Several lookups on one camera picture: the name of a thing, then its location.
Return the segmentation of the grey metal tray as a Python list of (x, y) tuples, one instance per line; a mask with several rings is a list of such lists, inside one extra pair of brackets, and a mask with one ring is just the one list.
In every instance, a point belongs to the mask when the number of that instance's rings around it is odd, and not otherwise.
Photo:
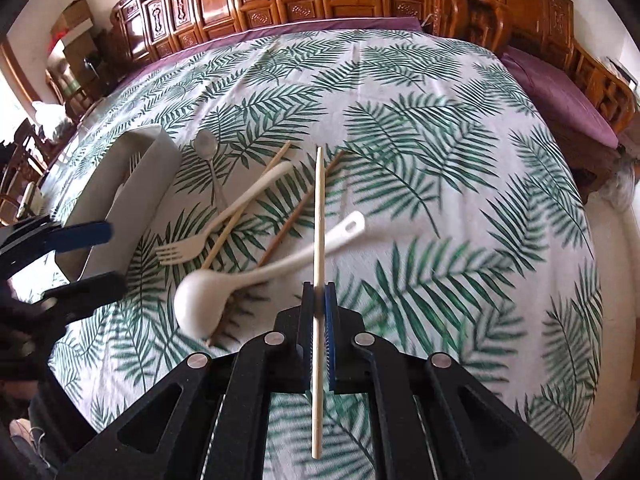
[(127, 272), (180, 162), (177, 144), (160, 125), (129, 130), (115, 141), (88, 182), (72, 193), (75, 203), (63, 217), (66, 226), (105, 220), (113, 234), (105, 244), (55, 256), (69, 281)]

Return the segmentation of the cream plastic fork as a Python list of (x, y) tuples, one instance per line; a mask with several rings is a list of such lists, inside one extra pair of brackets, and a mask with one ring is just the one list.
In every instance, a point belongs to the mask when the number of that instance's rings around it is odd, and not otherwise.
[(279, 162), (272, 169), (268, 170), (252, 186), (250, 186), (237, 200), (227, 209), (218, 214), (216, 218), (209, 221), (201, 231), (185, 240), (166, 244), (156, 248), (158, 261), (162, 266), (172, 266), (173, 264), (185, 263), (197, 257), (204, 249), (209, 234), (215, 231), (243, 206), (254, 200), (268, 186), (276, 182), (293, 169), (292, 162)]

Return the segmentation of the light bamboo chopstick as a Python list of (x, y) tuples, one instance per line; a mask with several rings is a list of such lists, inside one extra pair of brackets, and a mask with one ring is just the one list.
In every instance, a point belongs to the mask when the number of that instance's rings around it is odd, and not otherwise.
[(318, 146), (314, 177), (314, 317), (312, 318), (311, 361), (311, 457), (322, 454), (323, 370), (324, 370), (324, 151)]

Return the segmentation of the brown wooden chopstick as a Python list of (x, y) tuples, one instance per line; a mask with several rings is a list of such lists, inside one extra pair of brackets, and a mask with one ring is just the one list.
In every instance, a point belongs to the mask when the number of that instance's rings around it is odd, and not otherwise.
[[(293, 229), (295, 222), (303, 214), (305, 208), (307, 207), (307, 204), (314, 197), (314, 182), (312, 182), (312, 180), (314, 180), (314, 176), (308, 178), (309, 184), (306, 188), (304, 196), (298, 201), (297, 205), (292, 208), (290, 214), (286, 217), (285, 222), (282, 223), (280, 230), (270, 240), (268, 247), (262, 254), (262, 258), (260, 258), (258, 263), (256, 263), (256, 268), (261, 268), (267, 263), (270, 263), (271, 258), (276, 253), (282, 242), (285, 240), (285, 237), (288, 236), (288, 233)], [(232, 214), (231, 219), (222, 230), (220, 237), (218, 237), (218, 240), (216, 240), (216, 243), (210, 250), (207, 258), (201, 265), (202, 270), (212, 270), (214, 259), (220, 253), (222, 246), (224, 246), (224, 243), (228, 240), (232, 231), (240, 221), (242, 215), (244, 214), (244, 209), (245, 206), (242, 206), (237, 212)], [(224, 310), (222, 310), (222, 315), (217, 327), (215, 328), (213, 333), (211, 333), (206, 338), (205, 343), (208, 348), (227, 348), (229, 343), (222, 342), (224, 338), (232, 339), (233, 341), (239, 341), (238, 336), (234, 336), (232, 335), (232, 333), (228, 333), (228, 335), (226, 335), (224, 331), (231, 325), (238, 326), (238, 323), (234, 320), (235, 315), (250, 315), (250, 310), (248, 310), (249, 304), (256, 304), (256, 302), (265, 302), (268, 300), (266, 296), (260, 296), (260, 293), (265, 287), (265, 283), (259, 283), (256, 285), (240, 288), (231, 293), (229, 299), (224, 305)]]

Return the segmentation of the small steel spoon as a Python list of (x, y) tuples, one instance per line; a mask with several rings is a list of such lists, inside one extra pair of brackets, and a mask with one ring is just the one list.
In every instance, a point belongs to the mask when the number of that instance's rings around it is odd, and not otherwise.
[(216, 136), (207, 129), (200, 129), (193, 141), (193, 147), (200, 159), (207, 162), (208, 169), (212, 175), (212, 202), (220, 209), (227, 207), (227, 201), (222, 194), (222, 188), (216, 176), (215, 157), (218, 154), (218, 143)]

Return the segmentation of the white ladle spoon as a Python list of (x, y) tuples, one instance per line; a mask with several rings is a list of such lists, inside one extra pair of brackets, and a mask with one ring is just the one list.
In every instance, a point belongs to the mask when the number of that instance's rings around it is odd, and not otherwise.
[(232, 292), (297, 272), (314, 262), (316, 252), (316, 245), (311, 244), (253, 271), (190, 273), (181, 281), (174, 297), (175, 319), (180, 330), (191, 338), (208, 338), (219, 325)]

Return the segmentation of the purple bench cushion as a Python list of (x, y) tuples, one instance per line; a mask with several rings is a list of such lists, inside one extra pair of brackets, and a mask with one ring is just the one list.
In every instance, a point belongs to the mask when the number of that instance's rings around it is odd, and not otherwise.
[(153, 70), (177, 64), (190, 55), (208, 50), (234, 46), (250, 40), (277, 37), (282, 35), (301, 34), (302, 32), (326, 32), (327, 30), (351, 29), (386, 29), (404, 30), (405, 32), (422, 32), (421, 22), (414, 16), (401, 18), (324, 18), (323, 20), (300, 21), (288, 24), (270, 25), (262, 28), (249, 29), (246, 32), (236, 32), (230, 36), (220, 37), (197, 44), (196, 46), (171, 53), (167, 58), (152, 62), (130, 73), (123, 81), (130, 84), (137, 77), (151, 73)]

